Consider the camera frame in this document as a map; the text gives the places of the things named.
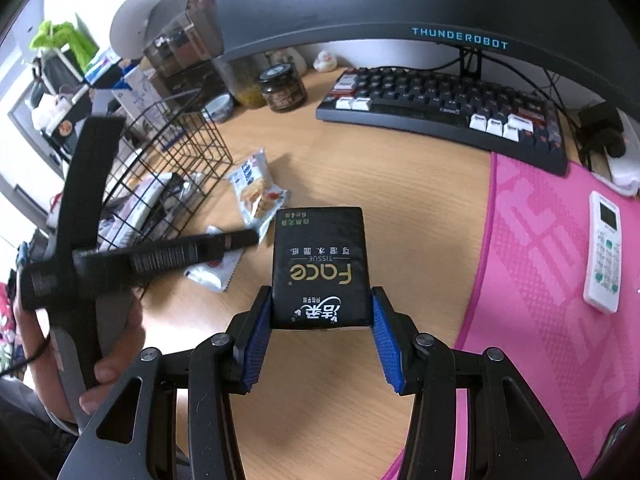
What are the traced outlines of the person's left hand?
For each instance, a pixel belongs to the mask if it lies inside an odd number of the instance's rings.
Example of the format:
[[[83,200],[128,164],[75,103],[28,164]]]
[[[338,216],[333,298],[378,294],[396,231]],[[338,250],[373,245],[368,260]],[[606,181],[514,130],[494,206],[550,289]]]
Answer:
[[[23,341],[26,358],[31,358],[44,344],[44,335],[35,312],[22,308],[20,296],[16,296],[13,304],[16,326]],[[145,341],[145,329],[142,325],[142,304],[138,298],[131,301],[128,321],[122,336],[116,341],[112,351],[94,366],[94,376],[98,385],[87,390],[76,403],[88,415],[92,415],[100,407],[107,393],[119,380],[120,375],[134,362]],[[75,416],[66,400],[58,364],[52,342],[42,355],[32,361],[28,368],[34,378],[36,393],[43,406],[54,416],[64,422],[75,422]]]

